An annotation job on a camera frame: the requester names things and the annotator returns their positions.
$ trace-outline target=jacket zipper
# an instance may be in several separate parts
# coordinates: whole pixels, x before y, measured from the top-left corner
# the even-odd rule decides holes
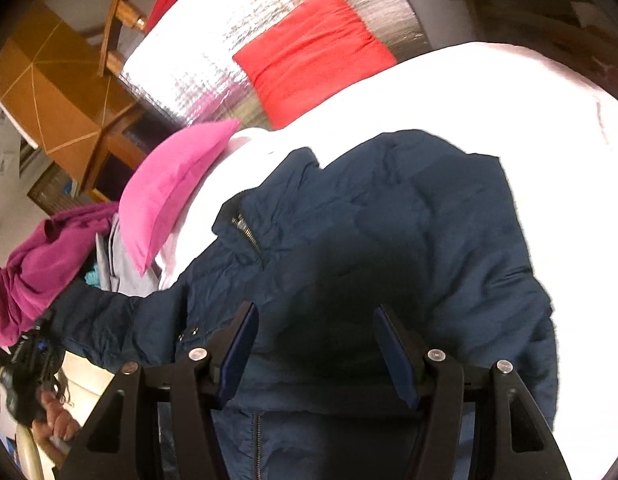
[[[258,257],[260,258],[260,261],[262,262],[262,267],[264,267],[265,260],[262,257],[262,250],[260,249],[260,246],[258,245],[258,242],[256,241],[256,237],[253,235],[253,231],[247,225],[247,222],[244,219],[243,214],[238,213],[238,217],[232,218],[231,223],[238,228],[238,230],[244,235],[245,238],[247,238],[247,240],[253,247],[253,250],[256,251],[256,253],[258,254]]]
[[[253,457],[253,471],[255,480],[261,480],[260,460],[262,459],[262,448],[260,447],[260,413],[256,413],[253,420],[253,437],[256,442],[255,455]]]

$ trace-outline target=white bed sheet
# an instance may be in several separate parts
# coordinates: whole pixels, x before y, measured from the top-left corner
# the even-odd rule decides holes
[[[618,101],[540,54],[449,47],[361,81],[283,130],[243,130],[161,251],[161,288],[215,239],[222,203],[293,149],[310,146],[324,167],[381,132],[413,128],[500,157],[555,309],[554,434],[573,479],[598,480],[618,455]]]

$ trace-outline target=screw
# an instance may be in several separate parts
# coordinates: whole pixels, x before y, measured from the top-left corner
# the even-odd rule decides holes
[[[120,371],[123,372],[125,375],[131,375],[138,371],[138,363],[136,363],[135,361],[129,361],[128,363],[122,365]]]
[[[201,361],[207,357],[207,351],[204,348],[195,348],[189,352],[189,358],[192,361]]]
[[[509,361],[501,359],[496,363],[496,368],[500,370],[503,374],[510,374],[513,371],[513,364]]]
[[[429,350],[429,353],[427,353],[427,357],[436,363],[441,363],[447,358],[445,353],[441,350]]]

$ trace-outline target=gray cloth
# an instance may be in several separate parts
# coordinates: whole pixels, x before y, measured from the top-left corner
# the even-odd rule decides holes
[[[96,235],[96,259],[102,290],[142,298],[158,290],[158,278],[151,268],[141,277],[134,267],[120,234],[117,213],[112,219],[109,239],[105,240],[102,235]]]

